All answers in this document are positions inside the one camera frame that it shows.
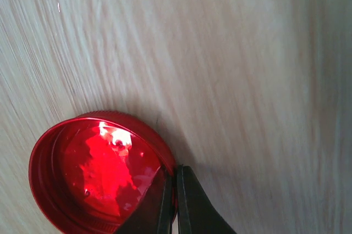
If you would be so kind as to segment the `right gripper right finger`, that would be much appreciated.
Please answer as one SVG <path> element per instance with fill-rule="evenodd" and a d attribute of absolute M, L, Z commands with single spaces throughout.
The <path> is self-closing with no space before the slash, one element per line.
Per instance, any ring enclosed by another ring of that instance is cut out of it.
<path fill-rule="evenodd" d="M 231 233 L 235 231 L 221 217 L 190 166 L 177 168 L 179 233 Z"/>

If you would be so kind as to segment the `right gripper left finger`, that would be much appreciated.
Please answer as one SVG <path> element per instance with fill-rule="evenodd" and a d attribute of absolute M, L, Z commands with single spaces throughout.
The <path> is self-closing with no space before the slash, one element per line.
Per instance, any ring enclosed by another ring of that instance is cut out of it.
<path fill-rule="evenodd" d="M 134 212 L 116 230 L 116 234 L 172 232 L 172 177 L 161 167 Z"/>

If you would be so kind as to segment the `red jar lid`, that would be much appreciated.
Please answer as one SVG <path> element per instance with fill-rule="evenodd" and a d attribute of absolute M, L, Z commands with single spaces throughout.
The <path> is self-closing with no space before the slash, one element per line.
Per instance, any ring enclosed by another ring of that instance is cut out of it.
<path fill-rule="evenodd" d="M 36 142 L 32 195 L 63 233 L 113 233 L 133 213 L 158 170 L 175 174 L 161 136 L 138 118 L 95 111 L 62 121 Z"/>

